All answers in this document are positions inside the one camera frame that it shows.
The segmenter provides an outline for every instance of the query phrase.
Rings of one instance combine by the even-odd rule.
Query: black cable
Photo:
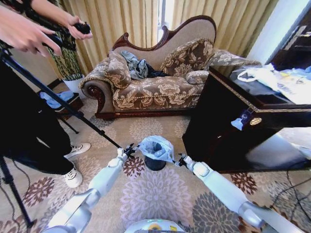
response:
[[[286,192],[286,191],[288,191],[288,190],[290,190],[290,189],[292,189],[292,188],[295,188],[295,187],[297,187],[297,186],[300,186],[300,185],[302,185],[302,184],[304,184],[304,183],[306,183],[306,182],[308,182],[308,181],[311,181],[311,178],[308,178],[308,179],[306,179],[306,180],[303,181],[303,182],[300,182],[300,183],[298,183],[298,184],[295,184],[294,186],[291,186],[291,187],[286,188],[286,189],[282,190],[281,192],[279,192],[279,193],[277,194],[277,196],[276,196],[276,199],[274,200],[274,202],[273,202],[272,205],[270,206],[270,208],[272,208],[272,207],[275,205],[276,201],[278,200],[279,196],[280,196],[282,193],[284,193],[284,192]]]
[[[305,197],[299,199],[299,201],[302,201],[302,200],[308,198],[308,197],[310,196],[310,194],[311,194],[311,190],[309,191],[309,193],[308,193]],[[294,209],[293,209],[293,211],[292,211],[292,215],[291,215],[291,218],[290,218],[291,221],[292,221],[292,219],[293,219],[293,217],[294,217],[294,213],[295,213],[295,211],[296,211],[297,206],[298,206],[298,202],[296,202],[296,204],[295,204],[295,206],[294,206]]]
[[[12,203],[12,201],[11,201],[9,195],[8,195],[7,192],[3,189],[2,183],[1,183],[1,179],[0,179],[0,189],[1,189],[1,191],[4,193],[4,195],[6,196],[8,202],[10,203],[10,205],[11,205],[11,207],[12,207],[12,210],[13,210],[13,211],[12,211],[12,221],[15,222],[15,223],[17,224],[17,233],[19,233],[19,231],[20,231],[20,224],[19,224],[19,223],[16,221],[16,219],[15,219],[15,207],[14,207],[14,205],[13,205],[13,203]]]
[[[290,183],[290,187],[289,187],[289,188],[286,188],[286,189],[284,189],[284,190],[282,190],[281,192],[278,193],[278,195],[276,196],[276,199],[274,200],[274,202],[272,203],[272,205],[270,206],[270,208],[272,208],[272,207],[275,205],[276,201],[278,200],[279,196],[280,196],[282,193],[287,192],[287,191],[290,190],[290,189],[293,189],[293,190],[294,190],[295,197],[296,197],[296,199],[297,199],[297,203],[295,204],[295,206],[294,206],[294,208],[293,208],[293,211],[292,211],[292,213],[291,213],[291,218],[294,216],[294,212],[295,212],[295,210],[296,210],[296,207],[297,207],[297,205],[299,204],[301,210],[302,210],[303,213],[306,215],[306,217],[308,218],[308,220],[311,222],[310,216],[307,214],[307,212],[306,212],[305,209],[302,207],[301,202],[300,202],[301,200],[304,200],[305,198],[307,198],[307,197],[311,194],[311,191],[308,193],[308,195],[306,195],[305,197],[299,199],[299,198],[298,198],[298,194],[297,194],[297,190],[295,189],[295,187],[297,187],[297,186],[299,186],[299,185],[302,185],[302,184],[304,184],[304,183],[310,181],[311,178],[308,178],[308,179],[306,179],[306,180],[303,181],[303,182],[300,182],[300,183],[298,183],[298,184],[296,184],[296,185],[293,185],[293,184],[292,184],[292,181],[291,181],[291,179],[290,179],[290,177],[289,177],[289,171],[290,171],[290,169],[291,169],[292,167],[294,167],[294,166],[297,165],[297,164],[309,163],[309,162],[310,162],[310,161],[300,161],[300,162],[298,162],[298,163],[295,163],[295,164],[290,165],[290,166],[287,168],[286,176],[287,176],[288,182]]]
[[[291,179],[290,179],[289,170],[287,170],[286,175],[287,175],[287,179],[288,179],[290,185],[293,186],[292,181],[291,181]],[[306,215],[306,217],[308,218],[308,220],[309,220],[310,223],[311,223],[311,218],[310,218],[310,216],[307,214],[307,212],[305,211],[305,209],[302,207],[302,204],[301,204],[301,202],[300,202],[300,200],[299,200],[299,198],[298,198],[297,190],[296,190],[295,188],[294,188],[294,193],[295,193],[297,202],[298,202],[298,204],[299,204],[301,210],[303,211],[303,213]]]
[[[23,198],[23,200],[22,200],[22,202],[24,202],[24,200],[25,200],[25,198],[26,198],[26,196],[27,196],[27,194],[28,194],[28,192],[29,192],[29,189],[30,189],[30,178],[29,178],[28,174],[27,174],[23,169],[21,169],[19,166],[17,166],[17,164],[15,163],[15,160],[14,160],[14,159],[12,159],[12,161],[13,161],[13,164],[15,165],[15,167],[16,167],[18,170],[20,170],[22,173],[24,173],[24,175],[27,177],[27,180],[28,180],[28,188],[27,188],[27,191],[26,191],[26,193],[25,193],[25,195],[24,195],[24,198]]]

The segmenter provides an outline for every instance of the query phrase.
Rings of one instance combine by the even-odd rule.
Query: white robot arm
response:
[[[186,155],[183,155],[182,160],[187,168],[193,171],[229,210],[239,214],[250,225],[259,228],[267,223],[269,226],[266,228],[266,232],[303,232],[277,212],[251,203],[239,188],[211,169],[206,163],[195,162]]]
[[[92,208],[101,197],[109,192],[121,172],[125,161],[131,156],[131,153],[134,153],[137,149],[137,147],[132,148],[132,145],[128,146],[125,150],[119,148],[118,156],[112,159],[108,163],[108,166],[103,168],[92,179],[89,184],[89,190],[85,193],[73,196],[64,207],[55,214],[43,232],[83,232],[91,219]],[[261,227],[264,223],[267,223],[268,227],[265,228],[265,232],[269,233],[303,232],[277,212],[269,208],[262,208],[252,204],[239,188],[217,171],[211,169],[206,163],[195,162],[189,156],[183,155],[175,165],[186,165],[229,210],[239,214],[250,225]],[[177,224],[175,227],[177,230],[181,230]]]

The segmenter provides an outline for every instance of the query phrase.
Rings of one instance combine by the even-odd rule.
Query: white flower pot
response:
[[[72,91],[74,93],[79,93],[79,96],[81,99],[86,98],[86,96],[83,94],[82,90],[78,87],[83,78],[84,78],[84,75],[82,78],[77,79],[77,80],[73,80],[73,81],[63,80],[70,91]]]

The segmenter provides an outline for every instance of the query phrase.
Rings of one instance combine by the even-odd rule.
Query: floral carpet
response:
[[[175,153],[185,152],[181,139],[189,117],[149,117],[120,118],[114,121],[96,119],[96,102],[85,100],[82,111],[108,136],[125,147],[139,143],[144,137],[161,135],[171,141]],[[7,160],[15,178],[19,193],[35,225],[31,232],[38,233],[47,225],[51,217],[74,194],[87,190],[90,180],[116,157],[116,148],[80,120],[71,117],[68,122],[79,131],[75,134],[68,127],[64,129],[74,144],[90,142],[92,147],[84,154],[73,157],[84,181],[81,186],[70,189],[63,177],[37,172],[21,164],[17,165],[30,176],[30,188],[25,175]],[[280,132],[285,138],[304,146],[310,145],[310,128],[285,129]],[[92,219],[86,228],[87,233],[122,233],[135,221],[145,218],[164,218],[177,222],[191,233],[257,233],[260,229],[247,225],[239,216],[228,210],[191,172],[184,167],[167,164],[158,172],[150,171],[144,164],[143,156],[137,152],[129,159],[111,191],[102,198],[92,211]],[[289,187],[285,172],[235,173],[225,174],[239,187],[249,200],[260,206],[271,206],[305,232],[311,232],[311,222],[298,205],[294,191],[278,194]],[[309,171],[291,171],[289,177],[298,184],[311,177]],[[12,221],[12,208],[5,195],[0,192],[0,233],[24,233],[26,226],[20,210],[7,185],[1,186],[8,193],[15,206],[15,219]],[[297,187],[298,198],[305,212],[311,216],[310,182]]]

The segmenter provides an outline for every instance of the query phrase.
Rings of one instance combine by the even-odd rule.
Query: carved wooden backrest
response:
[[[161,40],[151,48],[140,48],[128,41],[128,33],[122,35],[112,47],[112,50],[121,53],[126,50],[139,59],[146,59],[155,70],[159,70],[165,57],[179,46],[197,38],[208,38],[215,41],[216,24],[211,17],[195,16],[182,23],[174,31],[163,26]]]

